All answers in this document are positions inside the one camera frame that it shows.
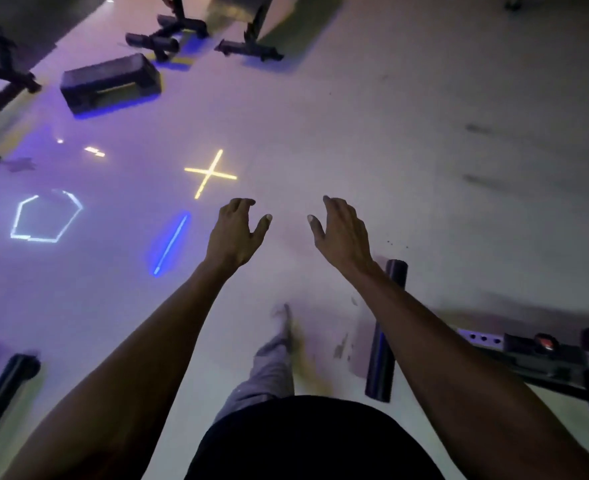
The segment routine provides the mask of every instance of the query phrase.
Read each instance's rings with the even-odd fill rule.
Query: step platform
[[[162,92],[159,71],[143,54],[66,71],[60,88],[70,110],[81,114],[96,109],[106,92],[130,85],[141,97]]]

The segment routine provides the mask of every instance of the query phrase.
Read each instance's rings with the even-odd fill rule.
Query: white floor
[[[313,246],[305,217],[322,215],[323,194],[356,207],[373,253],[406,260],[408,290],[443,316],[487,331],[561,325],[570,338],[589,325],[589,0],[531,0],[515,15],[503,0],[295,1],[274,0],[265,27],[295,10],[271,35],[281,63],[212,51],[224,33],[241,38],[231,25],[190,55],[189,70],[161,68],[159,98],[76,120],[62,72],[133,53],[124,33],[154,31],[165,10],[106,3],[35,68],[43,92],[0,116],[6,161],[35,167],[0,165],[0,341],[44,363],[0,432],[0,473],[190,274],[234,196],[258,201],[254,221],[274,221],[213,307],[146,478],[183,478],[286,301],[322,389],[386,411],[462,478],[400,371],[391,404],[363,395],[372,322]],[[187,13],[205,16],[208,2],[186,0]],[[195,200],[203,176],[184,168],[208,168],[219,149],[216,170],[238,179],[212,177]],[[34,195],[14,235],[55,238],[78,208],[62,191],[83,210],[56,243],[11,239],[19,203]],[[540,394],[589,448],[587,406]]]

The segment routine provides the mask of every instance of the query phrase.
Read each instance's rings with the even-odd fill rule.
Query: person's right arm
[[[393,283],[346,201],[324,197],[317,249],[360,293],[450,457],[468,480],[589,480],[589,453],[510,370]]]

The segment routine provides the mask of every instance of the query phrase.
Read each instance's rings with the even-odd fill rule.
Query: pant leg
[[[295,395],[290,349],[289,330],[261,347],[254,356],[250,378],[233,390],[215,422],[253,404]]]

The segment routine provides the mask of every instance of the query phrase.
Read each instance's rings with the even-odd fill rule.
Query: yellow cross
[[[199,196],[201,195],[201,193],[204,191],[204,187],[206,186],[206,182],[210,179],[210,177],[230,178],[231,180],[237,179],[237,177],[235,177],[234,175],[228,175],[227,173],[219,173],[218,171],[215,171],[215,167],[217,166],[217,162],[219,161],[219,158],[221,158],[221,155],[223,153],[224,153],[223,150],[219,150],[217,152],[217,156],[215,157],[212,164],[210,165],[210,168],[207,170],[202,170],[199,168],[184,168],[185,171],[191,171],[194,173],[202,173],[203,175],[205,175],[204,181],[201,182],[201,185],[199,186],[199,190],[197,190],[197,194],[195,195],[195,199],[198,199]]]

